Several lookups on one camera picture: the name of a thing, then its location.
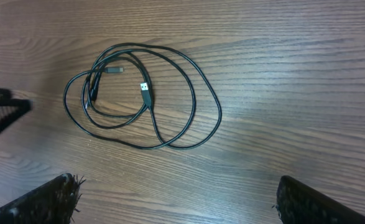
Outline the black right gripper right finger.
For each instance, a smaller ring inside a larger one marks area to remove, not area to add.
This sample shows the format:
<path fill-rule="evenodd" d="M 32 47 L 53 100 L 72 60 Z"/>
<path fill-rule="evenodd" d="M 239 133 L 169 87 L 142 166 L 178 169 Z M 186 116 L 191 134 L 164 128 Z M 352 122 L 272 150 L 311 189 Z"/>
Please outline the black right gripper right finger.
<path fill-rule="evenodd" d="M 365 224 L 365 216 L 289 175 L 283 175 L 275 208 L 282 223 Z"/>

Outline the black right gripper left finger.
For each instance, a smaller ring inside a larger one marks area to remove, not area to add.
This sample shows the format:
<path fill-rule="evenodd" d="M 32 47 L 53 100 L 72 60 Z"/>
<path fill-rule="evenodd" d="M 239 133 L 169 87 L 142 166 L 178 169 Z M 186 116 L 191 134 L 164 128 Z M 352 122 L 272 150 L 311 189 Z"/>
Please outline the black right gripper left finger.
<path fill-rule="evenodd" d="M 64 173 L 0 207 L 0 224 L 74 222 L 73 213 L 86 180 Z"/>

